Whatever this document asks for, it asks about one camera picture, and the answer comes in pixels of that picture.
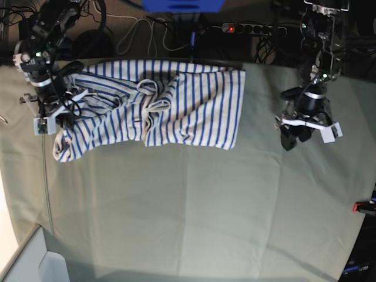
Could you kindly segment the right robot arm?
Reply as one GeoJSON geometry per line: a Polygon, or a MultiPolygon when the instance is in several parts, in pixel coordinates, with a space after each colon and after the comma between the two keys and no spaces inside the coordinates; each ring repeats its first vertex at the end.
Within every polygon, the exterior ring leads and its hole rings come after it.
{"type": "Polygon", "coordinates": [[[58,125],[70,123],[82,115],[78,102],[89,91],[73,86],[68,76],[83,70],[79,59],[99,42],[104,33],[106,4],[104,1],[98,1],[98,4],[100,22],[93,39],[61,69],[56,62],[68,56],[64,47],[66,33],[80,18],[83,1],[46,1],[32,22],[28,38],[16,44],[13,63],[35,90],[34,95],[24,94],[19,101],[32,111],[33,130],[37,136],[53,135],[58,125]]]}

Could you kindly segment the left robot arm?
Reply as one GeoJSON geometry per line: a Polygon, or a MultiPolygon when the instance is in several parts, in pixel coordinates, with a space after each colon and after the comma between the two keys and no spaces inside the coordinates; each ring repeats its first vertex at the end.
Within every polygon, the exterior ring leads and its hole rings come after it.
{"type": "Polygon", "coordinates": [[[342,71],[345,53],[346,13],[349,1],[306,1],[300,32],[307,63],[301,70],[303,84],[281,92],[283,110],[276,116],[281,145],[286,151],[308,141],[319,131],[324,143],[343,135],[333,118],[327,84],[342,71]]]}

